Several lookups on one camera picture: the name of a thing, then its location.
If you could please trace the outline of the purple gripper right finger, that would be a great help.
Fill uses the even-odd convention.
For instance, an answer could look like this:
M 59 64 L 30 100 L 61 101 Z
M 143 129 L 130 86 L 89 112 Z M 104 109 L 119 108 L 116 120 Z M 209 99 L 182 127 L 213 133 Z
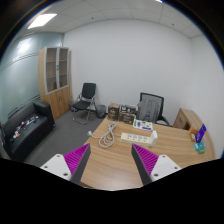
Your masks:
M 142 146 L 133 144 L 131 153 L 143 185 L 180 170 L 180 167 L 167 155 L 158 156 Z

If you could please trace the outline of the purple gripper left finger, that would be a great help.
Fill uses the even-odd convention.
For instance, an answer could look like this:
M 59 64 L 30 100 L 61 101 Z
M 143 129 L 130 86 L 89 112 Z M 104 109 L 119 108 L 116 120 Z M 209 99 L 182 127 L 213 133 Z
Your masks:
M 65 155 L 54 155 L 41 169 L 79 185 L 90 153 L 90 145 L 86 144 Z

